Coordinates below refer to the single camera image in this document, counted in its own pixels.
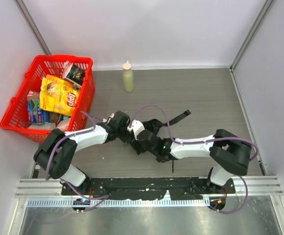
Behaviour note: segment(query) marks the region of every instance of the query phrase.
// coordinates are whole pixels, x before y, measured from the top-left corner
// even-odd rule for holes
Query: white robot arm
[[[75,152],[95,144],[104,144],[119,138],[129,143],[138,153],[149,151],[157,157],[159,162],[178,160],[188,157],[211,157],[218,165],[209,172],[209,187],[217,189],[225,185],[233,175],[245,175],[247,173],[251,146],[237,141],[232,142],[207,142],[223,136],[234,136],[224,130],[217,130],[215,135],[200,139],[182,140],[161,139],[152,131],[145,129],[143,123],[134,120],[129,126],[130,118],[125,113],[118,111],[112,114],[108,121],[98,123],[81,131],[63,133],[55,129],[40,145],[34,155],[34,161],[46,169],[50,153],[55,144],[62,138],[66,140],[60,144],[60,148],[51,161],[49,171],[53,179],[63,179],[73,184],[81,193],[88,192],[89,177],[71,164]],[[202,144],[185,144],[187,142],[201,141]]]

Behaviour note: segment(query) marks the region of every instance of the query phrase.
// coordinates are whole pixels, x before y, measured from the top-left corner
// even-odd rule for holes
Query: black mounting plate
[[[91,178],[90,185],[94,197],[109,194],[111,200],[155,200],[162,199],[169,190],[171,200],[202,199],[202,194],[223,194],[223,191],[211,192],[207,187],[207,178]],[[227,194],[235,193],[232,179],[225,184]],[[62,195],[75,193],[69,187],[62,188]]]

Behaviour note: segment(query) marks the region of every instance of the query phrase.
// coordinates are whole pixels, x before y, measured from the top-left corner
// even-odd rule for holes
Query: yellow chip bag
[[[79,92],[58,77],[47,75],[42,79],[40,108],[71,116],[79,98]]]

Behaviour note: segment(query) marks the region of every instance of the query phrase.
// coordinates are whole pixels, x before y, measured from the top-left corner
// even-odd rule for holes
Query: plastic shopping basket
[[[40,92],[42,78],[47,74],[61,77],[66,61],[86,70],[86,76],[67,131],[77,131],[85,127],[87,117],[81,111],[89,112],[95,93],[92,59],[71,55],[38,55],[25,73],[24,81],[17,95],[10,100],[9,107],[0,122],[2,129],[15,131],[35,142],[43,142],[46,139],[50,131],[28,129],[30,123],[28,123],[26,97],[29,91]]]

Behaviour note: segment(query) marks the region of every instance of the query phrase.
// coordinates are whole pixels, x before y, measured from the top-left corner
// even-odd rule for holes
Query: white wall
[[[229,67],[264,0],[24,0],[53,54],[95,69]]]
[[[0,120],[34,56],[42,54],[12,0],[0,0]],[[37,143],[0,129],[0,235],[6,234],[21,177],[28,177]]]
[[[266,169],[284,190],[284,0],[273,5],[236,74]]]

